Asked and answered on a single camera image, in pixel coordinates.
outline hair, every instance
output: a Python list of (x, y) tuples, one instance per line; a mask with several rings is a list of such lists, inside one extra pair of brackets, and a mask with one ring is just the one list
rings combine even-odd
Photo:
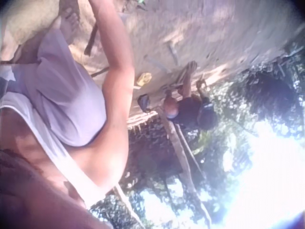
[(198, 125), (202, 130), (211, 130), (218, 125), (218, 117), (214, 110), (202, 110), (198, 117)]

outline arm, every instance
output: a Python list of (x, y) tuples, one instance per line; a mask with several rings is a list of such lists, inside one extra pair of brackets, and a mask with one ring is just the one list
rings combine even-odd
[(109, 62), (102, 91), (107, 121), (85, 153), (74, 159), (106, 194), (120, 180), (128, 156), (127, 118), (132, 102), (134, 66), (132, 47), (112, 0), (90, 0), (101, 42)]

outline foliage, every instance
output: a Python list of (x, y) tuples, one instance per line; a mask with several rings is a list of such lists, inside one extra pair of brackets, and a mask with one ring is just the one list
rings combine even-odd
[[(193, 182), (214, 224), (222, 224), (239, 186), (240, 175), (252, 166), (250, 138), (256, 138), (255, 123), (267, 120), (275, 133), (303, 139), (305, 65), (302, 53), (262, 64), (218, 82), (210, 98), (219, 115), (219, 125), (201, 132), (182, 128), (204, 179), (191, 160)], [(158, 118), (141, 131), (130, 132), (130, 157), (120, 185), (134, 211), (148, 229), (204, 228), (194, 198), (180, 182), (181, 171), (172, 145)], [(146, 196), (170, 209), (172, 216), (161, 223), (148, 219)], [(114, 228), (137, 228), (125, 207), (110, 194), (92, 210)]]

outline sky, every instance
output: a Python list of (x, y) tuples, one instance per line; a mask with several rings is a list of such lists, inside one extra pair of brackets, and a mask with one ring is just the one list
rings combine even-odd
[[(267, 229), (281, 220), (291, 219), (305, 209), (305, 153), (293, 138), (279, 137), (270, 125), (255, 125), (259, 137), (249, 136), (254, 151), (253, 166), (240, 178), (236, 198), (217, 229)], [(169, 187), (176, 196), (183, 190), (177, 179)], [(177, 219), (171, 208), (153, 194), (142, 192), (146, 217), (161, 229), (162, 222)], [(179, 221), (189, 221), (189, 228), (204, 228), (190, 220), (192, 211), (186, 209)]]

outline stick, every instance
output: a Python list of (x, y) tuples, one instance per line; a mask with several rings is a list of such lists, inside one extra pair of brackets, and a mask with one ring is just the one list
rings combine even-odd
[(172, 41), (168, 42), (168, 48), (171, 51), (171, 55), (173, 56), (173, 60), (175, 61), (176, 66), (180, 66), (180, 61), (178, 58), (178, 52), (175, 49), (175, 46)]
[(160, 107), (156, 108), (156, 112), (159, 114), (159, 116), (161, 118), (162, 124), (166, 130), (167, 135), (169, 136), (170, 141), (172, 142), (175, 153), (176, 153), (178, 160), (181, 164), (181, 167), (183, 169), (183, 172), (180, 174), (180, 177), (182, 178), (183, 182), (185, 183), (190, 194), (196, 200), (196, 208), (198, 211), (200, 211), (202, 213), (202, 215), (205, 218), (205, 221), (207, 223), (207, 226), (210, 229), (211, 225), (212, 225), (211, 217), (210, 217), (206, 207), (204, 206), (203, 202), (200, 200), (200, 197), (197, 193), (197, 190), (196, 190), (195, 185), (192, 180), (190, 165), (187, 161), (187, 157), (185, 155), (183, 146), (177, 135), (175, 127), (172, 122), (169, 122), (167, 120), (163, 110)]
[(99, 72), (93, 73), (93, 74), (91, 75), (91, 77), (98, 76), (98, 75), (103, 74), (103, 73), (105, 73), (105, 72), (107, 72), (107, 71), (109, 71), (109, 67), (105, 67), (105, 68), (103, 68), (102, 70), (100, 70)]
[(153, 64), (154, 66), (158, 67), (162, 71), (166, 72), (166, 73), (171, 73), (172, 72), (170, 69), (165, 67), (162, 63), (160, 63), (159, 61), (157, 61), (156, 59), (154, 59), (153, 57), (151, 57), (149, 55), (145, 55), (144, 59), (147, 60), (148, 62), (150, 62), (151, 64)]
[(145, 226), (142, 224), (139, 216), (133, 211), (132, 209), (132, 205), (130, 204), (128, 198), (125, 196), (123, 190), (121, 189), (119, 184), (116, 184), (116, 186), (114, 186), (114, 191), (117, 193), (117, 195), (119, 196), (119, 198), (121, 199), (121, 201), (126, 205), (127, 209), (129, 210), (131, 216), (140, 224), (140, 226), (145, 229)]
[(94, 27), (92, 29), (87, 47), (85, 48), (85, 51), (84, 51), (84, 54), (86, 56), (91, 56), (91, 50), (92, 50), (92, 47), (94, 45), (94, 40), (95, 40), (95, 37), (96, 37), (97, 30), (98, 30), (97, 23), (95, 23)]
[(187, 149), (187, 152), (188, 152), (189, 155), (191, 156), (191, 158), (192, 158), (193, 162), (195, 163), (197, 169), (199, 170), (201, 176), (203, 177), (203, 179), (205, 179), (205, 175), (204, 175), (204, 173), (202, 172), (202, 170), (200, 169), (200, 166), (199, 166), (199, 164), (197, 163), (197, 161), (196, 161), (194, 155), (192, 154), (192, 151), (191, 151), (189, 145), (187, 144), (185, 137), (183, 136), (183, 133), (182, 133), (182, 131), (181, 131), (180, 126), (179, 126), (179, 125), (175, 125), (175, 127), (176, 127), (176, 130), (177, 130), (178, 136), (179, 136), (180, 139), (182, 140), (182, 142), (183, 142), (185, 148)]

